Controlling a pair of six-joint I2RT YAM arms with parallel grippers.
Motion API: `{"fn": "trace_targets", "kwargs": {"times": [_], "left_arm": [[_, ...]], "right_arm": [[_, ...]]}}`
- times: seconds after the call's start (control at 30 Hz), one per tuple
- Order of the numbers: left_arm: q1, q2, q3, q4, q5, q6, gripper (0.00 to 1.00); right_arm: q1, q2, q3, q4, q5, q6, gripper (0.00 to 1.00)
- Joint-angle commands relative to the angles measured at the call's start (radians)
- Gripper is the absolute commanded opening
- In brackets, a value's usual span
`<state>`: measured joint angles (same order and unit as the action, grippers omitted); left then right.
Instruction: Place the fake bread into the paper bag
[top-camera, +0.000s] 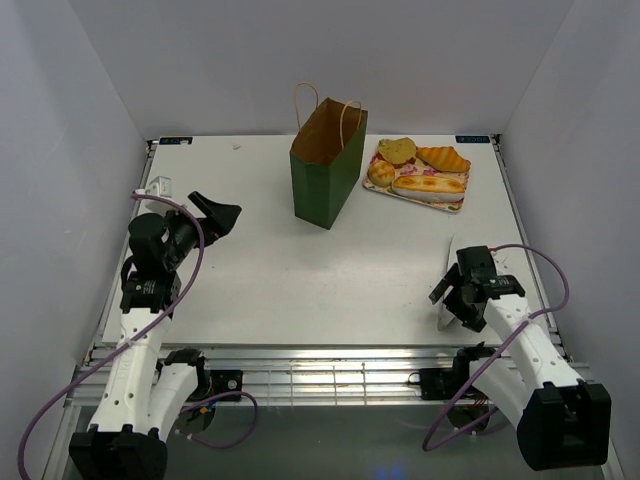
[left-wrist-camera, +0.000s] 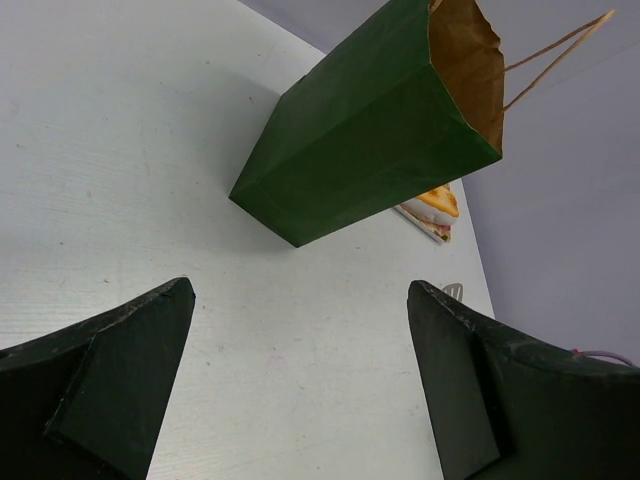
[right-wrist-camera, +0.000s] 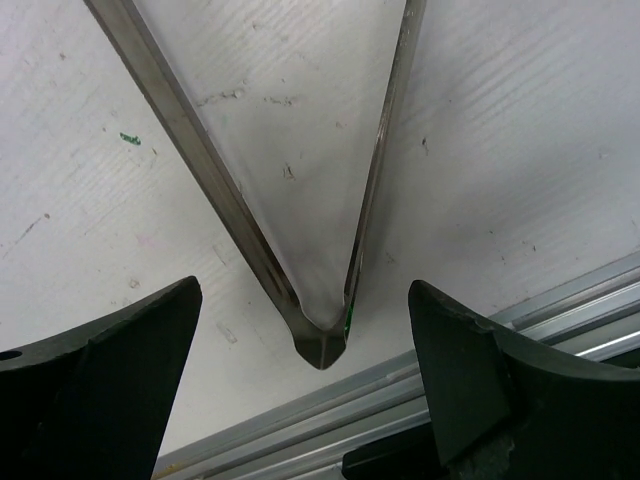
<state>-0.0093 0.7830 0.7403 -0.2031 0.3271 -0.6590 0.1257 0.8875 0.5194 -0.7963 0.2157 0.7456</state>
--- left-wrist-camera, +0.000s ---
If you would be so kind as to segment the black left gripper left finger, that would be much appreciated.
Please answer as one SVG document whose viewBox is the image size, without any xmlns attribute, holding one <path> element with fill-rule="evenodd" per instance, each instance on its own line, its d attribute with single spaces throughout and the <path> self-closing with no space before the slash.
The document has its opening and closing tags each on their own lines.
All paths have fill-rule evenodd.
<svg viewBox="0 0 640 480">
<path fill-rule="evenodd" d="M 2 478 L 146 478 L 193 311 L 178 277 L 2 350 Z"/>
</svg>

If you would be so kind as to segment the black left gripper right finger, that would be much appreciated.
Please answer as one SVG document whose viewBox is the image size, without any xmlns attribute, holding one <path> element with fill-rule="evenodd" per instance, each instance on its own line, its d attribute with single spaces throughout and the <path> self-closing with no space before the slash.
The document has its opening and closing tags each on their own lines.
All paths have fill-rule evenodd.
<svg viewBox="0 0 640 480">
<path fill-rule="evenodd" d="M 447 479 L 635 479 L 639 372 L 553 346 L 425 281 L 408 319 Z"/>
</svg>

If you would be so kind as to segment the long sandwich bread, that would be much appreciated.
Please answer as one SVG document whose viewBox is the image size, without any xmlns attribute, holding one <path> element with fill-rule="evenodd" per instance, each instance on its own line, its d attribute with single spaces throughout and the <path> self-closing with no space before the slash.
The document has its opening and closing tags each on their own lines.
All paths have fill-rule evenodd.
<svg viewBox="0 0 640 480">
<path fill-rule="evenodd" d="M 409 213 L 439 225 L 453 225 L 459 218 L 456 196 L 440 186 L 400 204 Z"/>
</svg>

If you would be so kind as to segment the green paper bag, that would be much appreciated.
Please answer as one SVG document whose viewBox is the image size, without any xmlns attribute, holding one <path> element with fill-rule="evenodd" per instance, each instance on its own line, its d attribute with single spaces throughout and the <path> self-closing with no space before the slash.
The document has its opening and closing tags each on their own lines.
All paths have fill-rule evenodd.
<svg viewBox="0 0 640 480">
<path fill-rule="evenodd" d="M 300 247 L 499 161 L 500 44 L 474 0 L 384 4 L 280 97 L 230 199 Z"/>
</svg>

